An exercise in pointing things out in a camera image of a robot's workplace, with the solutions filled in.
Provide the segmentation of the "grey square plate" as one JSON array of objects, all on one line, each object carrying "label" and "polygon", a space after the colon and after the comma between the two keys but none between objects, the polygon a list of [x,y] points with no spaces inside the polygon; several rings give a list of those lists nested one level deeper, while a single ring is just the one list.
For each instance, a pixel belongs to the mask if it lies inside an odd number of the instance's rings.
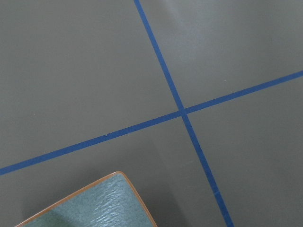
[{"label": "grey square plate", "polygon": [[111,173],[59,200],[20,227],[155,227],[128,177]]}]

